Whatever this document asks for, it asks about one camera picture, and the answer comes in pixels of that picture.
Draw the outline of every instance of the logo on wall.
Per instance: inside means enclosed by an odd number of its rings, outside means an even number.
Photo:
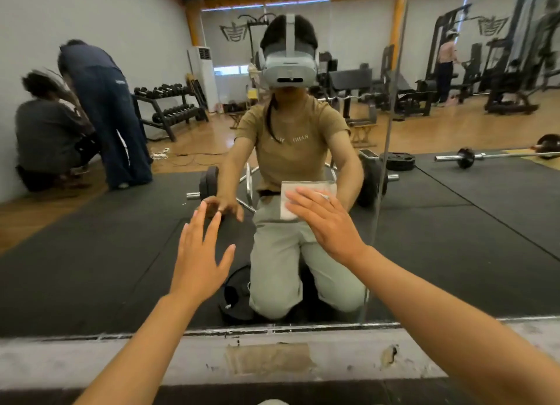
[[[220,26],[220,30],[228,42],[242,41],[245,39],[248,29],[247,25],[236,25],[235,22],[231,22],[231,26]]]
[[[478,19],[478,30],[482,36],[495,36],[506,26],[508,19],[509,17],[496,19],[495,15],[490,18],[480,17]]]

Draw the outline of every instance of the knee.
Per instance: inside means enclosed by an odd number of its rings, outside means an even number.
[[[259,294],[251,289],[249,305],[257,314],[270,320],[276,320],[285,317],[295,303],[284,294],[273,294],[271,292]]]
[[[346,286],[341,285],[329,291],[328,294],[321,296],[334,309],[340,312],[353,312],[363,305],[366,296],[366,286],[361,282]]]

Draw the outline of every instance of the white cloth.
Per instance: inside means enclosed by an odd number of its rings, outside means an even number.
[[[286,197],[286,191],[295,191],[299,186],[304,186],[313,190],[324,190],[335,195],[337,193],[337,183],[334,181],[283,181],[282,190],[280,192],[280,219],[283,221],[297,219],[296,215],[286,209],[286,203],[289,202],[288,197]]]

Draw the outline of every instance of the person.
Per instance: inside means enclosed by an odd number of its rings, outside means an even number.
[[[74,39],[60,47],[58,69],[99,136],[109,188],[151,182],[146,138],[127,81],[113,58],[101,48]]]
[[[496,319],[364,244],[336,196],[305,188],[287,195],[286,207],[309,224],[331,258],[375,291],[424,352],[482,403],[560,403],[560,366],[545,353]],[[234,259],[235,246],[230,245],[216,264],[222,214],[214,215],[204,235],[206,206],[202,202],[183,228],[169,293],[76,405],[153,402],[189,321],[220,288]]]
[[[456,29],[451,29],[446,33],[446,41],[440,46],[437,59],[437,99],[436,104],[445,104],[449,97],[451,84],[453,80],[453,64],[461,64],[465,66],[466,63],[459,62],[457,58],[457,49],[455,47],[455,40],[459,37]]]
[[[295,40],[315,54],[318,43],[311,23],[296,15],[294,31]],[[286,42],[285,15],[270,23],[260,47],[266,50],[282,42]],[[342,312],[354,311],[363,304],[363,284],[325,253],[307,224],[280,218],[282,182],[325,180],[328,151],[338,168],[337,196],[346,209],[353,206],[362,186],[363,169],[350,142],[349,128],[338,111],[319,103],[305,88],[271,85],[271,92],[265,105],[253,106],[242,117],[234,145],[220,166],[217,195],[206,202],[242,220],[244,211],[237,203],[236,191],[242,168],[256,147],[262,183],[253,218],[256,233],[251,252],[251,308],[277,320],[301,302],[301,254],[314,276],[319,299]]]
[[[51,188],[71,169],[87,165],[100,147],[74,95],[38,71],[27,74],[22,83],[33,99],[16,111],[16,170],[26,188],[37,192]],[[61,99],[74,104],[83,117]]]

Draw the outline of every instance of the vr headset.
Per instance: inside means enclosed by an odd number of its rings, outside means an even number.
[[[286,14],[286,40],[259,48],[256,67],[272,88],[307,88],[315,84],[317,63],[315,49],[296,39],[294,14]]]

